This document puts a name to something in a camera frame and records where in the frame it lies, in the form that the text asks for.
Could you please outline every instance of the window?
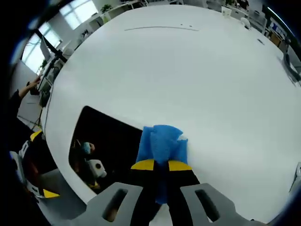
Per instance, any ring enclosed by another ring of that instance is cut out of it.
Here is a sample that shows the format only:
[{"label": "window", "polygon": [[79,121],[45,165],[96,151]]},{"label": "window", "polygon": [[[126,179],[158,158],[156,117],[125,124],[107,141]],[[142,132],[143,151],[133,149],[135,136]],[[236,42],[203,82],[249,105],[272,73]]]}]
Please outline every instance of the window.
[{"label": "window", "polygon": [[[51,45],[57,47],[60,44],[60,38],[51,30],[48,23],[44,23],[39,31],[45,36]],[[22,61],[35,73],[39,73],[40,66],[43,63],[44,55],[40,49],[41,39],[34,34],[25,46]]]},{"label": "window", "polygon": [[92,0],[74,0],[60,9],[67,23],[74,30],[81,23],[88,20],[97,9]]}]

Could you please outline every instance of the person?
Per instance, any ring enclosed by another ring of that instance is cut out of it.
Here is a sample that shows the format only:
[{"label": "person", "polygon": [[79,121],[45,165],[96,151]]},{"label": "person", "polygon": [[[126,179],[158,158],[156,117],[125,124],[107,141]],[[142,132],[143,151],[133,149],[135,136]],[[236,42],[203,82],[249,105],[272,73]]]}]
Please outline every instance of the person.
[{"label": "person", "polygon": [[248,0],[236,0],[236,3],[240,5],[241,8],[247,10],[249,8]]},{"label": "person", "polygon": [[40,82],[40,76],[36,77],[32,82],[27,83],[27,86],[14,92],[13,96],[8,101],[8,142],[7,148],[9,151],[19,152],[25,143],[30,139],[33,131],[17,118],[19,107],[24,96]]}]

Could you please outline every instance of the white table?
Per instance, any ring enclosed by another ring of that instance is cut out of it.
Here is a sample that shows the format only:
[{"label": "white table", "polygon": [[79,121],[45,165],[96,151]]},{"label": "white table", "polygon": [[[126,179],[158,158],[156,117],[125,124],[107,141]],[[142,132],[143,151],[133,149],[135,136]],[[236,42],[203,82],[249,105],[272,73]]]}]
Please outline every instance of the white table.
[{"label": "white table", "polygon": [[139,129],[178,127],[200,182],[229,197],[243,217],[268,222],[285,204],[301,160],[301,89],[282,58],[257,30],[212,10],[130,10],[93,33],[59,73],[47,144],[87,203],[95,194],[68,163],[85,105]]}]

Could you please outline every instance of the yellow object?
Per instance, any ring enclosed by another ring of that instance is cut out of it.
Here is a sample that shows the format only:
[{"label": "yellow object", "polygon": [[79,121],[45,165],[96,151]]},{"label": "yellow object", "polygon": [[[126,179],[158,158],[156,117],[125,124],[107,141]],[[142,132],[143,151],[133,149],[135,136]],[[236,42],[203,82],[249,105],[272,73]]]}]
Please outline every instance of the yellow object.
[{"label": "yellow object", "polygon": [[180,161],[170,160],[168,161],[168,165],[169,165],[169,171],[192,170],[192,167]]},{"label": "yellow object", "polygon": [[54,197],[60,196],[59,194],[56,194],[56,193],[47,191],[46,189],[43,189],[43,192],[44,192],[45,198],[47,198],[47,199],[48,199],[48,198],[54,198]]},{"label": "yellow object", "polygon": [[137,162],[131,167],[132,170],[154,170],[154,160],[147,159]]},{"label": "yellow object", "polygon": [[37,131],[37,132],[34,132],[33,134],[31,134],[31,135],[30,135],[30,140],[33,141],[34,138],[35,138],[40,132],[42,132],[42,130]]}]

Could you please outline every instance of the table surface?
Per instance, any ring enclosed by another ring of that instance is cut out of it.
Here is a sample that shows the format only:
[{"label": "table surface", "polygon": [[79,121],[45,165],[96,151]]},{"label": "table surface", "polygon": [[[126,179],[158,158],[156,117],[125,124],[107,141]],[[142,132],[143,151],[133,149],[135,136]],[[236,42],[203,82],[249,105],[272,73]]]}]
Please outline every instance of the table surface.
[{"label": "table surface", "polygon": [[230,198],[243,217],[268,222],[284,206],[301,161],[301,88],[282,59],[257,30],[212,10],[127,11],[60,71],[42,113],[47,144],[87,203],[95,194],[68,163],[84,106],[139,129],[175,126],[189,139],[188,163],[200,183]]}]

